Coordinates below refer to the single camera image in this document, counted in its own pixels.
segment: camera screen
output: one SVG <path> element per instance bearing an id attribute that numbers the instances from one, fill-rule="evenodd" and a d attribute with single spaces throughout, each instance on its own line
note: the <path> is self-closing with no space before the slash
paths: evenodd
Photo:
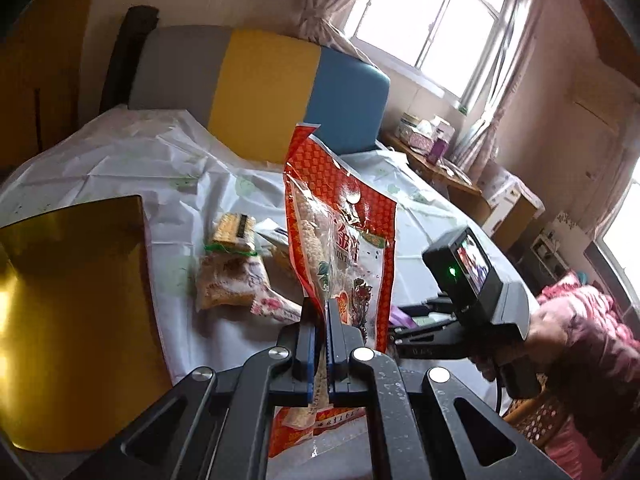
<path id="1" fill-rule="evenodd" d="M 466 273 L 471 278 L 471 283 L 476 294 L 480 293 L 480 289 L 484 285 L 484 280 L 489 273 L 489 264 L 482 256 L 476 241 L 467 235 L 460 247 L 458 248 L 458 257 L 460 262 L 465 266 Z"/>

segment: headboard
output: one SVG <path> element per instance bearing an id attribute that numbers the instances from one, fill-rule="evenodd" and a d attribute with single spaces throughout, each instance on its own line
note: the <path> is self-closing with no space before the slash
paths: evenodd
<path id="1" fill-rule="evenodd" d="M 302 121 L 319 123 L 339 155 L 376 147 L 389 79 L 346 54 L 261 30 L 181 25 L 151 30 L 138 55 L 134 76 L 113 75 L 120 88 L 129 78 L 130 108 L 185 108 L 244 158 L 282 162 Z"/>

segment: window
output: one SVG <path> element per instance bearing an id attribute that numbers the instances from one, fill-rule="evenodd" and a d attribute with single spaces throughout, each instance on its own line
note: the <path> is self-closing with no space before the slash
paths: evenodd
<path id="1" fill-rule="evenodd" d="M 356 0 L 344 33 L 374 60 L 390 55 L 464 101 L 504 2 Z"/>
<path id="2" fill-rule="evenodd" d="M 640 213 L 640 164 L 636 164 L 631 184 L 618 212 L 598 240 L 598 246 L 635 302 L 638 302 L 640 293 L 638 213 Z"/>

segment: black cable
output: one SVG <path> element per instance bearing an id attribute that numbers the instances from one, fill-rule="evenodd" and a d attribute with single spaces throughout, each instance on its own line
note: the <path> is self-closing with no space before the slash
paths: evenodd
<path id="1" fill-rule="evenodd" d="M 500 375 L 500 368 L 494 362 L 494 371 L 495 371 L 495 413 L 500 415 L 500 409 L 502 407 L 502 376 Z"/>

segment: hand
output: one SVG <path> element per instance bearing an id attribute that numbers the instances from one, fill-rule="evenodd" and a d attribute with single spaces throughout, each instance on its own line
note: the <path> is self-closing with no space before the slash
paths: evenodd
<path id="1" fill-rule="evenodd" d="M 560 357 L 566 346 L 566 327 L 573 316 L 570 298 L 549 300 L 531 314 L 529 333 L 524 343 L 498 348 L 493 359 L 476 356 L 470 360 L 488 381 L 495 379 L 494 362 L 503 366 L 528 356 L 538 367 L 546 367 Z"/>

